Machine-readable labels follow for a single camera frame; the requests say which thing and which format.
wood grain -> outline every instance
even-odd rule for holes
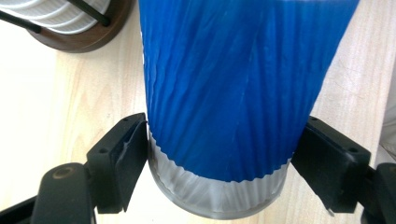
[[[376,151],[396,55],[396,2],[361,0],[332,61],[312,114]],[[138,6],[120,34],[89,53],[41,45],[0,22],[0,210],[37,193],[41,176],[85,154],[119,119],[145,112]],[[331,217],[290,166],[281,196],[259,214],[218,221],[173,205],[148,167],[127,213],[99,223],[360,223],[355,214]]]

blue wrapper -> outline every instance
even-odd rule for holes
[[[150,166],[168,197],[216,218],[274,200],[358,2],[139,1]]]

